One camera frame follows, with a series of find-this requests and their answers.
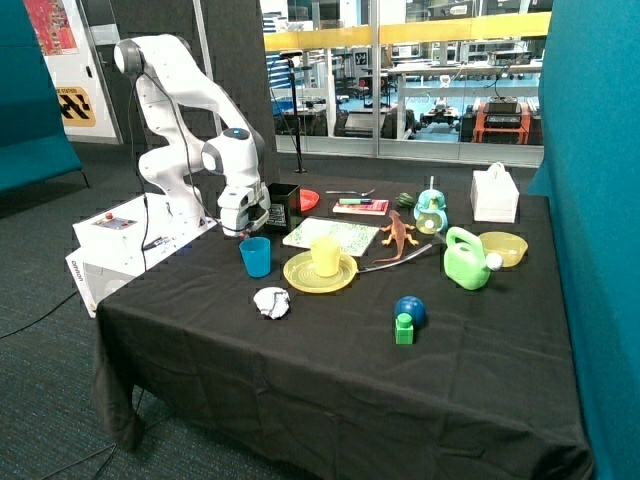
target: white bag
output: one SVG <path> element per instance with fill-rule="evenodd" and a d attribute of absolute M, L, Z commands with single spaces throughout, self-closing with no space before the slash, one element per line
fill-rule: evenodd
<path fill-rule="evenodd" d="M 494 163 L 488 170 L 474 170 L 471 206 L 475 221 L 513 223 L 519 196 L 516 184 L 502 163 Z"/>

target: yellow plate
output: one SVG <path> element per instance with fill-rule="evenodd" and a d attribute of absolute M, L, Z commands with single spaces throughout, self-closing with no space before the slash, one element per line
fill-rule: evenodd
<path fill-rule="evenodd" d="M 520 263 L 529 248 L 527 242 L 517 235 L 506 232 L 487 232 L 479 235 L 484 253 L 497 253 L 504 261 L 504 268 L 514 267 Z"/>
<path fill-rule="evenodd" d="M 332 277 L 320 277 L 315 273 L 310 251 L 296 255 L 284 266 L 284 276 L 291 286 L 307 293 L 340 290 L 351 283 L 357 272 L 358 264 L 346 253 L 340 254 L 338 273 Z"/>

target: toy dinosaur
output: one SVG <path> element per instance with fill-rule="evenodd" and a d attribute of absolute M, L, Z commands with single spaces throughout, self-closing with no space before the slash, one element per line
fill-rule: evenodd
<path fill-rule="evenodd" d="M 402 220 L 400 220 L 400 214 L 395 210 L 389 210 L 389 218 L 391 219 L 391 225 L 382 227 L 380 230 L 382 230 L 383 232 L 391 231 L 391 233 L 389 234 L 389 238 L 382 241 L 382 244 L 390 245 L 391 240 L 395 240 L 396 245 L 398 246 L 398 253 L 395 257 L 381 258 L 379 260 L 374 260 L 373 263 L 392 262 L 394 260 L 400 259 L 400 257 L 402 257 L 402 251 L 404 250 L 405 240 L 408 240 L 411 245 L 418 245 L 418 241 L 414 240 L 411 237 L 411 234 L 407 233 L 407 230 L 415 230 L 416 227 L 414 227 L 413 225 L 402 223 Z"/>

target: teal panel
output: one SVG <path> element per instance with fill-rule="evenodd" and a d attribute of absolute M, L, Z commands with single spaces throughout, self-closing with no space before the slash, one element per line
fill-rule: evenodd
<path fill-rule="evenodd" d="M 0 148 L 0 192 L 79 170 L 67 137 L 55 134 Z"/>
<path fill-rule="evenodd" d="M 0 192 L 82 168 L 22 0 L 0 1 Z"/>
<path fill-rule="evenodd" d="M 542 72 L 545 158 L 530 189 L 550 198 L 599 479 L 640 471 L 639 24 L 626 1 L 555 2 Z"/>

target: white door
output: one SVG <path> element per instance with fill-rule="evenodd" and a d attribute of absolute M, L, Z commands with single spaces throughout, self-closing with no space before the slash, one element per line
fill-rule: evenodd
<path fill-rule="evenodd" d="M 76 0 L 24 0 L 70 140 L 121 143 Z"/>

